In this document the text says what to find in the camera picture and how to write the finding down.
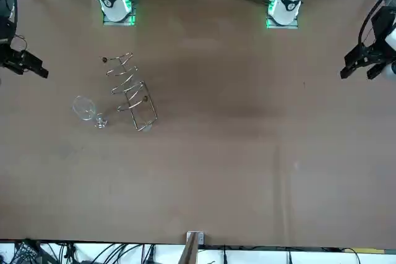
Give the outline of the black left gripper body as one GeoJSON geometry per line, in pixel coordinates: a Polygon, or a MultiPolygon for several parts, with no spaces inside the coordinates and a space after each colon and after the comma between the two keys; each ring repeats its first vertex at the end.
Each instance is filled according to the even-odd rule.
{"type": "Polygon", "coordinates": [[[386,61],[395,59],[395,7],[381,7],[371,19],[374,41],[367,46],[370,57],[386,61]]]}

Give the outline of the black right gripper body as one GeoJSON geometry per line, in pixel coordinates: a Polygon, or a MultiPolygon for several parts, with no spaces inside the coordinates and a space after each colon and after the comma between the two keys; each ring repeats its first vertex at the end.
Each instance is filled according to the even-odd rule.
{"type": "Polygon", "coordinates": [[[24,68],[21,66],[23,51],[11,48],[9,43],[1,43],[0,49],[1,67],[9,69],[15,74],[23,74],[24,68]]]}

